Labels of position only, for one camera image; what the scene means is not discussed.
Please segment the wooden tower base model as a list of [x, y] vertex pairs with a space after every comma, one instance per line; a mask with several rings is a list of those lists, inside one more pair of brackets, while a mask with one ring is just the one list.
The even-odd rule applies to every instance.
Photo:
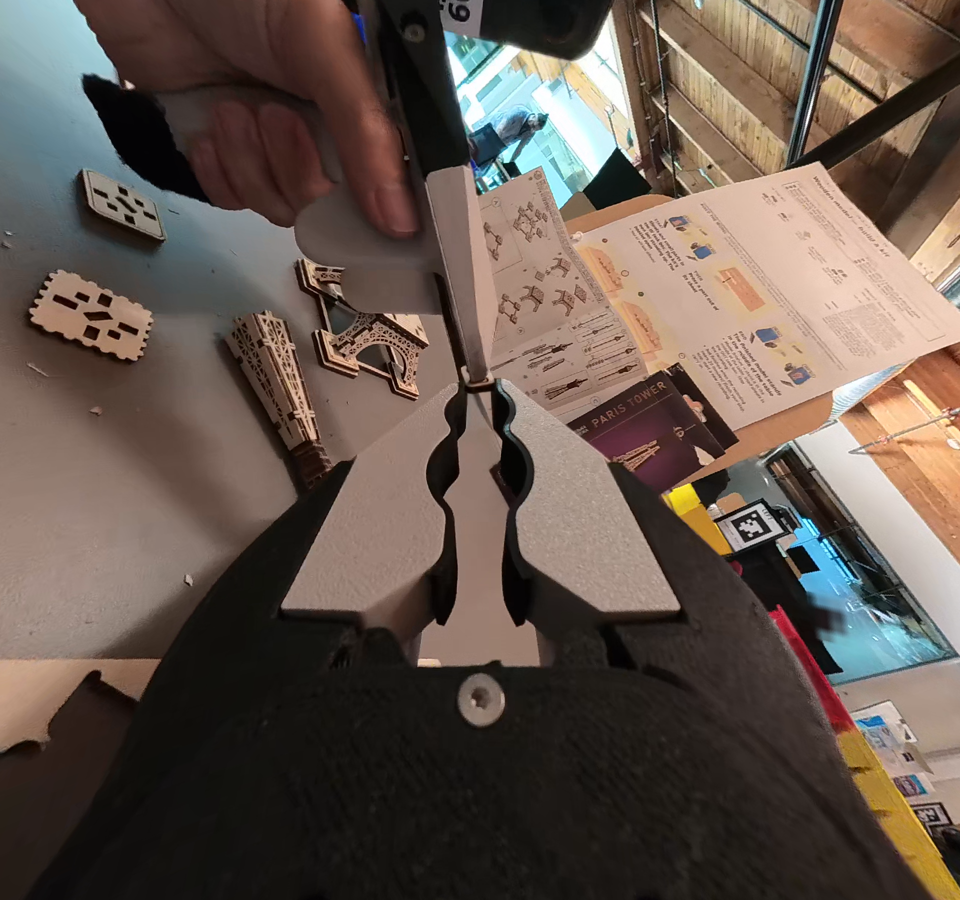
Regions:
[[421, 318], [358, 310], [343, 294], [340, 267], [298, 258], [294, 272], [299, 288], [317, 302], [320, 327], [311, 338], [318, 363], [348, 378], [364, 371], [383, 379], [393, 395], [417, 400], [419, 359], [429, 345]]

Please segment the black white fiducial tag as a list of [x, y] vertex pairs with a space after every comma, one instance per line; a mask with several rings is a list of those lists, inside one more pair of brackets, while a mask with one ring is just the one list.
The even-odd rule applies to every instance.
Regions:
[[730, 550], [738, 555], [793, 534], [797, 522], [780, 507], [759, 498], [714, 521]]

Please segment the small square wooden plate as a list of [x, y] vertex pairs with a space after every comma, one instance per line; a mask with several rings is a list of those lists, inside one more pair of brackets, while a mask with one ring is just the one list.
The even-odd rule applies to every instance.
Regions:
[[156, 202], [136, 189], [91, 169], [78, 172], [88, 209], [101, 219], [164, 244], [166, 232]]
[[138, 302], [62, 269], [48, 274], [29, 318], [46, 333], [131, 363], [143, 356], [154, 323]]

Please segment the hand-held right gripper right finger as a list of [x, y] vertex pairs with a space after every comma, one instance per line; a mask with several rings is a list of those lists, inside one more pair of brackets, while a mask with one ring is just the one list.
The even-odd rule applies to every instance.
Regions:
[[627, 489], [640, 484], [507, 379], [490, 392], [509, 502], [502, 592], [517, 627], [574, 630], [672, 619], [681, 604]]

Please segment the colour printed instruction sheet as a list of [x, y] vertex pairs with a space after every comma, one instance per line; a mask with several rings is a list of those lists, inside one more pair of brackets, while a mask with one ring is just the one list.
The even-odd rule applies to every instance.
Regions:
[[733, 431], [958, 342], [958, 309], [820, 164], [584, 230], [582, 259]]

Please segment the wooden tower spire model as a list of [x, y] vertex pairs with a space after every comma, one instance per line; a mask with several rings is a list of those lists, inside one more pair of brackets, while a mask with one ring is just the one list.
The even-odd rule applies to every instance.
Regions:
[[296, 344], [287, 322], [270, 310], [233, 321], [227, 348], [270, 418], [305, 490], [333, 467], [324, 447]]

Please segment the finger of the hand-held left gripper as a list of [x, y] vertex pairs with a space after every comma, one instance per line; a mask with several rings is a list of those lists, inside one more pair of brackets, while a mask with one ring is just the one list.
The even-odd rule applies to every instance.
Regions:
[[414, 181], [419, 231], [382, 234], [353, 194], [337, 186], [294, 222], [303, 256], [342, 269], [342, 291], [369, 314], [442, 316], [454, 352], [471, 378], [491, 375], [498, 295], [474, 176], [451, 166]]

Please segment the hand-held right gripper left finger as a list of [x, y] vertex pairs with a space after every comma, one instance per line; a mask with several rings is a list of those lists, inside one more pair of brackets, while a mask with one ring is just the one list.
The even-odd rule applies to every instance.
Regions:
[[410, 662], [457, 594], [454, 516], [467, 392], [451, 383], [361, 451], [280, 606], [284, 619], [388, 630]]

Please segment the purple puzzle box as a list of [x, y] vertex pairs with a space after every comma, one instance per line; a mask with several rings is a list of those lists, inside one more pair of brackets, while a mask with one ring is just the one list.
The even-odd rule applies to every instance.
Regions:
[[568, 421], [608, 462], [664, 494], [725, 456], [735, 432], [675, 363]]

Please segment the person's left hand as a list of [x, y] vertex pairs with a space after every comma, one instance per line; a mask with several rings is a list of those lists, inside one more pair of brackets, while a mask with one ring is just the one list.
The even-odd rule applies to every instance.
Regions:
[[[398, 133], [342, 0], [73, 0], [120, 78], [151, 93], [265, 85], [313, 102], [368, 221], [405, 238], [419, 215]], [[214, 105], [187, 160], [217, 208], [291, 227], [333, 183], [301, 116], [267, 103]]]

